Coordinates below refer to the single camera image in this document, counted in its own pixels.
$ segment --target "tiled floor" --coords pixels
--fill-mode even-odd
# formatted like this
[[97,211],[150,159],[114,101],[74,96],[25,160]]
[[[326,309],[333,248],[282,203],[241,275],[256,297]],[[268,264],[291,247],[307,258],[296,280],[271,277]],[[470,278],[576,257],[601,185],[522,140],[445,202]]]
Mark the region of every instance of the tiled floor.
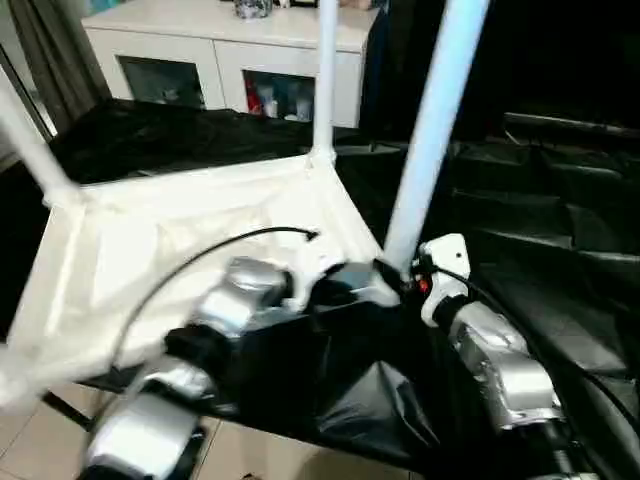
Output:
[[[78,385],[55,390],[90,413],[95,391]],[[408,480],[409,474],[353,455],[208,419],[210,435],[193,478],[240,480]],[[73,480],[85,435],[44,404],[33,414],[0,417],[0,480]]]

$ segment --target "black cable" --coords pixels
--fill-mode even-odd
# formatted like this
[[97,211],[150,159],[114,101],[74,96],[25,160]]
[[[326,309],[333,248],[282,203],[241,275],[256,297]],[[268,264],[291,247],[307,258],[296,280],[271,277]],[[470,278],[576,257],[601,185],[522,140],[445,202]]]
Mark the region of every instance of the black cable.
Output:
[[[508,312],[507,309],[498,300],[496,300],[493,297],[493,295],[491,295],[489,292],[487,292],[485,289],[483,289],[473,281],[463,277],[462,275],[458,275],[455,272],[451,272],[444,268],[438,267],[437,265],[434,265],[434,269],[435,271],[443,273],[463,283],[464,285],[467,286],[467,288],[472,290],[476,295],[478,295],[483,300],[485,300],[489,304],[489,306],[492,309],[494,309],[497,313],[504,315],[505,318],[507,318],[508,321],[511,321],[515,325],[515,327],[520,331],[522,336],[527,341],[527,345],[533,351],[534,356],[541,363],[543,364],[545,363],[544,362],[545,355],[542,354],[542,352],[540,351],[539,345],[536,342],[537,341],[542,342],[546,340],[542,339],[538,333],[534,332],[526,324],[526,322],[521,321],[517,315],[511,312]],[[549,350],[548,352],[549,354],[552,354],[557,360],[559,360],[561,363],[563,363],[567,367],[574,370],[576,373],[581,375],[585,380],[589,381],[594,387],[600,390],[600,392],[602,392],[604,396],[607,397],[607,399],[613,404],[616,410],[620,412],[620,414],[624,417],[627,423],[629,423],[629,426],[633,429],[638,439],[640,439],[640,422],[638,422],[638,420],[633,416],[633,414],[629,411],[629,409],[613,394],[613,392],[611,392],[611,390],[609,390],[609,388],[604,383],[602,383],[602,381],[598,377],[596,377],[593,373],[589,372],[588,370],[585,370],[584,368],[582,368],[580,365],[578,365],[573,360],[568,358],[565,354],[563,354],[557,348],[549,348],[548,350]]]
[[[111,375],[113,373],[115,373],[116,375],[118,375],[118,368],[116,368],[115,364],[118,360],[118,357],[120,357],[120,354],[122,353],[122,347],[124,345],[124,341],[127,338],[127,335],[129,333],[129,331],[131,330],[131,327],[133,326],[133,324],[136,322],[136,320],[140,317],[140,314],[142,313],[142,311],[145,309],[145,307],[149,304],[149,302],[151,300],[153,300],[153,298],[160,292],[160,290],[162,290],[171,280],[173,280],[177,275],[179,275],[181,272],[183,272],[184,270],[186,270],[187,268],[189,268],[191,265],[193,265],[195,262],[197,262],[198,260],[200,260],[202,257],[216,251],[219,250],[220,248],[226,247],[228,245],[231,245],[232,243],[236,243],[239,242],[241,240],[245,240],[247,238],[250,237],[256,237],[258,235],[264,235],[267,233],[277,233],[277,232],[293,232],[293,233],[301,233],[303,235],[306,235],[307,240],[311,241],[314,238],[316,238],[319,233],[318,232],[313,232],[311,230],[307,230],[304,228],[297,228],[297,227],[267,227],[267,228],[260,228],[257,230],[252,230],[250,232],[246,232],[246,233],[242,233],[240,235],[236,235],[234,237],[228,238],[226,240],[223,240],[221,242],[218,242],[214,245],[211,245],[207,248],[205,248],[204,250],[201,250],[200,252],[196,253],[195,255],[193,255],[192,257],[188,258],[187,260],[185,260],[182,264],[178,265],[176,268],[174,268],[173,270],[171,270],[169,273],[167,273],[164,277],[162,277],[162,279],[160,279],[160,281],[158,283],[156,283],[153,288],[151,288],[147,294],[142,298],[142,300],[140,300],[140,302],[138,302],[138,304],[136,305],[136,307],[131,311],[131,313],[129,314],[129,316],[127,317],[127,320],[122,328],[122,330],[120,331],[120,335],[118,336],[118,339],[116,340],[115,343],[115,347],[113,350],[113,353],[111,354],[111,360],[109,362],[109,371],[108,371],[108,375]],[[98,421],[100,420],[100,418],[102,417],[102,415],[104,414],[104,412],[109,408],[109,406],[111,405],[112,401],[115,399],[115,396],[108,402],[106,402],[106,404],[102,405],[102,392],[100,392],[99,395],[96,395],[95,398],[95,402],[93,405],[93,412],[94,412],[94,416],[92,419],[92,425],[95,426]]]

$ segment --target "black fabric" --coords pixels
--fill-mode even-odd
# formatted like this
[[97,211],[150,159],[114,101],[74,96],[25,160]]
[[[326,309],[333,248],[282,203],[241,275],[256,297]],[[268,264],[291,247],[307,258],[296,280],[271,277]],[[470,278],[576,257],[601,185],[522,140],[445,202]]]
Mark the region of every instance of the black fabric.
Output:
[[[73,179],[90,183],[295,155],[308,149],[310,140],[309,125],[112,101],[83,117],[52,148]],[[367,145],[368,140],[338,130],[337,144]],[[452,152],[423,238],[463,233],[476,281],[597,374],[637,415],[640,232],[634,207],[640,200],[640,157],[489,143],[467,143]],[[405,154],[348,153],[337,162],[340,178],[379,241]],[[46,210],[20,166],[0,175],[0,197],[0,309],[8,322]],[[463,460],[486,451],[491,430],[473,380],[446,338],[413,314],[359,308],[343,311],[336,323],[281,332],[283,345],[295,338],[316,345],[308,350],[297,345],[300,355],[323,353],[322,368],[301,362],[313,369],[313,382],[303,392],[313,394],[313,417],[292,410],[278,418],[248,418],[215,401],[203,409],[429,473],[442,473],[447,465],[480,468],[480,461]],[[293,363],[285,353],[280,366],[287,358]],[[620,415],[575,373],[558,366],[552,374],[570,399],[564,407],[598,470],[605,478],[638,478],[638,441]],[[105,379],[96,383],[122,386]],[[282,392],[292,388],[291,382],[280,386]],[[263,392],[255,393],[256,402]],[[452,451],[454,460],[447,454]]]

